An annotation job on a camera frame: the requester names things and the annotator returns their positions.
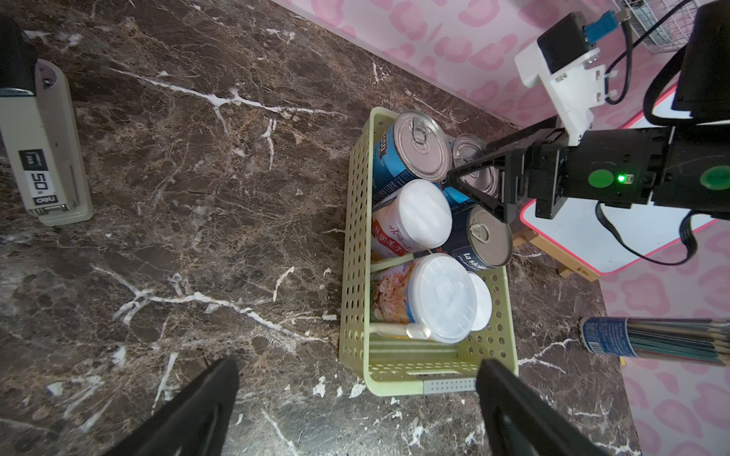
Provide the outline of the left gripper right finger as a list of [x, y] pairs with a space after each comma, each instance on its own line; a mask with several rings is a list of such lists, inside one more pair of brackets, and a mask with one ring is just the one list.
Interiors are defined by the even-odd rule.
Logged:
[[484, 360], [476, 391], [493, 455], [603, 455], [500, 362]]

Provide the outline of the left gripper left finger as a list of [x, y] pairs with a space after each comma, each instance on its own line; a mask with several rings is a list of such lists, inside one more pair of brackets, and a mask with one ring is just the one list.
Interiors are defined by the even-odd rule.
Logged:
[[214, 362], [108, 455], [220, 455], [239, 389], [232, 358]]

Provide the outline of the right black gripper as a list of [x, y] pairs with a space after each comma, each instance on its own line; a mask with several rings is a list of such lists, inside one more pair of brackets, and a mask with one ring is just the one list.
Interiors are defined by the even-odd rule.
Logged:
[[[568, 144], [568, 133], [557, 116], [550, 117], [490, 142], [474, 165], [490, 158], [502, 178], [498, 195], [490, 196], [467, 184], [471, 172], [447, 175], [448, 185], [481, 205], [500, 222], [513, 223], [529, 202], [538, 204], [537, 215], [553, 219], [569, 199], [600, 201], [609, 206], [629, 208], [648, 204], [667, 161], [670, 130], [639, 128], [589, 131], [579, 146]], [[519, 177], [500, 171], [507, 157], [524, 154]]]

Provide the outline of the blue soup can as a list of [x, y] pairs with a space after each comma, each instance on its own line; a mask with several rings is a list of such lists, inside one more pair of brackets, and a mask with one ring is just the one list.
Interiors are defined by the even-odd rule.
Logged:
[[[451, 142], [451, 146], [452, 168], [460, 167], [461, 165], [481, 158], [487, 151], [487, 145], [475, 137], [475, 135], [471, 134], [459, 135]], [[499, 196], [500, 175], [499, 171], [494, 167], [486, 167], [473, 171], [468, 176], [463, 177], [462, 181], [488, 196], [494, 198]], [[450, 186], [446, 180], [441, 182], [441, 187], [442, 193], [448, 201], [452, 212], [457, 212], [474, 204], [472, 199]]]
[[438, 123], [420, 111], [404, 111], [376, 137], [373, 202], [380, 203], [415, 179], [440, 184], [451, 168], [451, 147]]

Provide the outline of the green lid vegetable can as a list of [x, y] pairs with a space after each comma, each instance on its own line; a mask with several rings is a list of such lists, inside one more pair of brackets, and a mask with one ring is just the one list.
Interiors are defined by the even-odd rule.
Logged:
[[436, 249], [459, 261], [468, 271], [478, 273], [506, 265], [513, 254], [511, 228], [480, 205], [452, 216], [452, 231]]

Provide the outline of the white lid can back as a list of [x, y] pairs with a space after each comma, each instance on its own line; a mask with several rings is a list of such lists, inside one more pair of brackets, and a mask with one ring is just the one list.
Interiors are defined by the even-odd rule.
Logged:
[[379, 203], [372, 214], [372, 254], [400, 258], [442, 246], [452, 232], [452, 211], [441, 189], [411, 180]]

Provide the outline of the white lid yellow can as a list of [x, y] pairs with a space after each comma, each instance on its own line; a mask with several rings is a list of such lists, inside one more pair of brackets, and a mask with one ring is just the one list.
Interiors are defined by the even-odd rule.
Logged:
[[471, 332], [476, 294], [470, 273], [455, 258], [431, 254], [380, 271], [371, 278], [371, 320], [417, 324], [429, 338], [456, 344]]

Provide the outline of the green plastic basket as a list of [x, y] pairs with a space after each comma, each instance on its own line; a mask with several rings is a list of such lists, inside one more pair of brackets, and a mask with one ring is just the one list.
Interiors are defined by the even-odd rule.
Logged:
[[340, 311], [340, 361], [376, 396], [474, 391], [485, 361], [519, 374], [505, 267], [471, 274], [445, 253], [375, 260], [391, 242], [374, 205], [376, 143], [397, 113], [370, 111], [350, 155]]

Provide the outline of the blue lid pencil jar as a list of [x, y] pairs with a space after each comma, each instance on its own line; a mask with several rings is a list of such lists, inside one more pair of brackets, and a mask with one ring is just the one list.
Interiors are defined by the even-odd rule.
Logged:
[[729, 321], [723, 318], [590, 317], [580, 336], [591, 353], [729, 365]]

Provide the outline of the grey white stapler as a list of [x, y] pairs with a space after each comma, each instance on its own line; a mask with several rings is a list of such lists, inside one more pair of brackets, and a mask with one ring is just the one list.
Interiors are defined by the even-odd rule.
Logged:
[[26, 210], [45, 226], [93, 217], [66, 75], [1, 17], [1, 135]]

